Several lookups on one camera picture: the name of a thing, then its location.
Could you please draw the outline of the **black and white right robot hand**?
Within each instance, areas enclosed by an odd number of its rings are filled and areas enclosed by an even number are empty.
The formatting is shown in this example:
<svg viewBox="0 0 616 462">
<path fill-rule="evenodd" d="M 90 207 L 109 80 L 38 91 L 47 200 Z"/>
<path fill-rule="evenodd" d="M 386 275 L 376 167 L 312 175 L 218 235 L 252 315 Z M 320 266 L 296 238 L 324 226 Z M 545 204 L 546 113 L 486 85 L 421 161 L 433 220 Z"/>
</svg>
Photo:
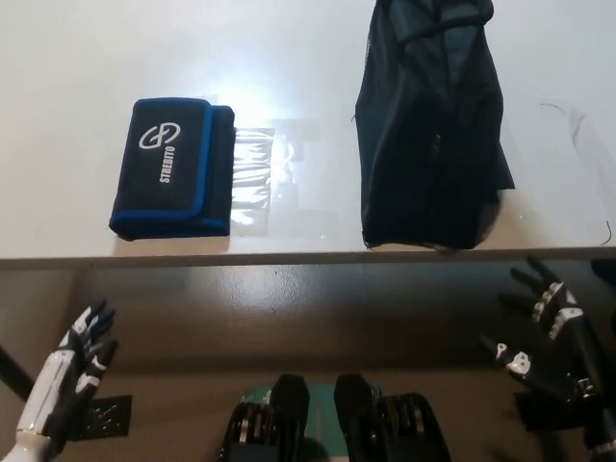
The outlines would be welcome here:
<svg viewBox="0 0 616 462">
<path fill-rule="evenodd" d="M 570 286 L 545 263 L 534 257 L 528 257 L 526 263 L 533 274 L 510 270 L 526 292 L 500 294 L 498 300 L 506 311 L 528 319 L 546 336 L 563 367 L 543 366 L 529 352 L 487 336 L 481 338 L 482 343 L 496 364 L 532 391 L 565 403 L 591 400 L 613 404 L 615 371 L 586 311 Z"/>
</svg>

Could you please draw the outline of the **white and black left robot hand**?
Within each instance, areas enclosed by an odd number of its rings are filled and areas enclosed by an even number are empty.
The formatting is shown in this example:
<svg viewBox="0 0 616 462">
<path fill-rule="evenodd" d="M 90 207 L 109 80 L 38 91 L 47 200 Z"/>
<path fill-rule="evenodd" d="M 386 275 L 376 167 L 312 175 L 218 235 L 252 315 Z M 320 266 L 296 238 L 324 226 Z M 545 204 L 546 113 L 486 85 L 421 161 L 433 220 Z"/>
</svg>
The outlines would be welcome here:
<svg viewBox="0 0 616 462">
<path fill-rule="evenodd" d="M 102 301 L 86 307 L 67 329 L 38 373 L 5 461 L 52 461 L 62 453 L 113 362 L 118 341 L 106 335 L 115 317 Z"/>
</svg>

